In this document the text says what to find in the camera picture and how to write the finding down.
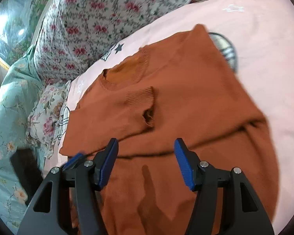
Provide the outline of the rust orange knit sweater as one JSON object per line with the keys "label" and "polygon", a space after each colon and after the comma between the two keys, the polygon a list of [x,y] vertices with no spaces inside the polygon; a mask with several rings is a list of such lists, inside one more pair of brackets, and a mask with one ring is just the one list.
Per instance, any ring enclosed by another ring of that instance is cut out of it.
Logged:
{"label": "rust orange knit sweater", "polygon": [[95,154],[111,138],[118,158],[101,194],[109,234],[185,232],[195,194],[174,155],[177,138],[218,169],[240,167],[274,216],[278,165],[266,118],[203,25],[104,70],[70,112],[60,152]]}

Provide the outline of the cream rose floral pillow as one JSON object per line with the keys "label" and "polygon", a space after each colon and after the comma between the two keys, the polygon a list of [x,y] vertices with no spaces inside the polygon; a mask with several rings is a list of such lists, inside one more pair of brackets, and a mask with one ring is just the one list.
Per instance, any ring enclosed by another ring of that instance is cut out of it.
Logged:
{"label": "cream rose floral pillow", "polygon": [[26,140],[33,147],[39,147],[45,158],[53,155],[56,128],[70,85],[70,81],[47,85],[27,118]]}

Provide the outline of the teal floral bedding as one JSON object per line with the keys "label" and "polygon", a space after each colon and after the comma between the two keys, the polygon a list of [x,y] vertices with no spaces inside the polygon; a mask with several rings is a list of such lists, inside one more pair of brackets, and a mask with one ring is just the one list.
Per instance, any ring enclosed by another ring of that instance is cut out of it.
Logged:
{"label": "teal floral bedding", "polygon": [[0,87],[0,218],[13,234],[17,234],[26,211],[27,194],[10,157],[18,149],[31,149],[39,168],[44,165],[41,149],[26,140],[28,116],[44,90],[34,68],[34,50],[31,46],[9,68]]}

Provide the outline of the white red floral quilt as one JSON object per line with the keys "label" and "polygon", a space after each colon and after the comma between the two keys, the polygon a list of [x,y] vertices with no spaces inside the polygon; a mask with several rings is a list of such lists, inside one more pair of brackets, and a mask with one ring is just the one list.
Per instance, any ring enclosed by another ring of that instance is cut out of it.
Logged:
{"label": "white red floral quilt", "polygon": [[184,5],[206,0],[53,0],[36,42],[45,84],[73,80],[113,44]]}

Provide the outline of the pink heart-print bed sheet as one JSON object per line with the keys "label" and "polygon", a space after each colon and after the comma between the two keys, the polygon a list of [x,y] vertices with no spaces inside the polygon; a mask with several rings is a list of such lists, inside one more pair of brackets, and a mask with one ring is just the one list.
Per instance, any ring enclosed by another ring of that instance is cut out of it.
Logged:
{"label": "pink heart-print bed sheet", "polygon": [[271,219],[275,234],[294,215],[294,6],[290,0],[208,0],[185,5],[121,40],[78,76],[64,108],[72,111],[104,70],[139,48],[202,23],[236,54],[240,85],[265,116],[278,165],[278,197]]}

